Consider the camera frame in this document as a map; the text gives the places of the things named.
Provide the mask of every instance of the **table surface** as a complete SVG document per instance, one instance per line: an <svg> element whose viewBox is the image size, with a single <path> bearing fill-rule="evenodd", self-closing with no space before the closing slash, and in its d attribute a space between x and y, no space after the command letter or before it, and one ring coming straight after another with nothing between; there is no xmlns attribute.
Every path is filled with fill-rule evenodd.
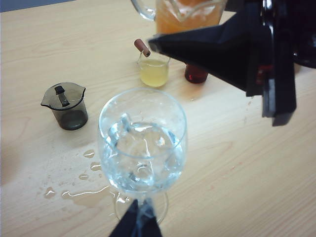
<svg viewBox="0 0 316 237"><path fill-rule="evenodd" d="M231 15L224 12L222 20ZM154 33L154 23L124 0L1 14L4 237L112 231L116 193L101 170L90 169L99 161L97 119L112 96L144 86L133 42ZM184 64L171 60L161 90L187 114L189 147L184 172L168 191L164 236L316 236L316 70L296 66L296 72L298 108L288 125L271 127L261 118L260 96L247 98L213 76L190 84ZM45 91L62 81L86 87L89 120L78 131L60 129L40 106ZM91 149L95 156L84 157ZM45 197L50 187L55 195ZM74 197L62 198L65 191Z"/></svg>

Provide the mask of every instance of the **wooden table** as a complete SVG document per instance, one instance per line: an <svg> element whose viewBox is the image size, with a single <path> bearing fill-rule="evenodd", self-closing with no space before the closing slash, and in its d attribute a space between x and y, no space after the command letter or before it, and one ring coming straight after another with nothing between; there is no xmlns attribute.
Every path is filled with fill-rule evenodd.
<svg viewBox="0 0 316 237"><path fill-rule="evenodd" d="M223 20L231 16L224 13ZM133 46L154 23L125 0L77 0L1 14L1 230L15 236L108 236L118 220L98 162L97 120L114 95L144 86ZM287 126L261 118L261 98L170 65L161 88L183 106L189 149L168 191L165 237L316 236L316 70L296 67L298 108ZM86 87L87 124L58 127L40 102L52 85ZM83 153L94 149L93 158ZM80 174L87 180L80 180ZM44 198L52 187L55 196Z"/></svg>

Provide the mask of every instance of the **pitcher handle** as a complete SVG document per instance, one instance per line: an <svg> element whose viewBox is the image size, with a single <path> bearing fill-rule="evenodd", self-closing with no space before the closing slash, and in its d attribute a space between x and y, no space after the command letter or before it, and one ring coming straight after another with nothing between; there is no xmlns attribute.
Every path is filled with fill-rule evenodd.
<svg viewBox="0 0 316 237"><path fill-rule="evenodd" d="M135 10L146 20L154 21L156 11L155 9L146 7L141 0L131 0Z"/></svg>

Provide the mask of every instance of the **clear wine glass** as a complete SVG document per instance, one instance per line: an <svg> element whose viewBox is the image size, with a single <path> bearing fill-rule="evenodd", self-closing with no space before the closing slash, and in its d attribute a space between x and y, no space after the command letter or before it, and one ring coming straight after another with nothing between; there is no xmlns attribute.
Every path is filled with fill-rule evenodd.
<svg viewBox="0 0 316 237"><path fill-rule="evenodd" d="M160 223L167 212L165 191L179 178L187 150L184 110L160 90L136 88L110 99L99 117L101 167L119 190L120 219L133 198L150 197Z"/></svg>

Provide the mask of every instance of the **black object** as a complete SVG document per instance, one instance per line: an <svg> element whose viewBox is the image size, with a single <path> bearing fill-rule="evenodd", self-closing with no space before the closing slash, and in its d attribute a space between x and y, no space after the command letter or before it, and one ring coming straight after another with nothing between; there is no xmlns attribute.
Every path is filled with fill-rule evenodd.
<svg viewBox="0 0 316 237"><path fill-rule="evenodd" d="M149 45L246 96L262 95L262 116L285 125L296 109L293 62L316 68L315 9L314 0L246 0L223 25L160 35Z"/></svg>
<svg viewBox="0 0 316 237"><path fill-rule="evenodd" d="M162 237L151 200L146 199L139 207L135 199L110 237Z"/></svg>
<svg viewBox="0 0 316 237"><path fill-rule="evenodd" d="M56 91L56 95L58 95L59 101L62 104L62 106L65 107L67 105L70 105L70 103L68 102L68 100L65 96L64 88L61 85L59 85L59 86L55 87L54 89Z"/></svg>
<svg viewBox="0 0 316 237"><path fill-rule="evenodd" d="M76 130L88 121L84 92L85 88L75 83L59 83L47 90L40 105L52 110L61 128Z"/></svg>

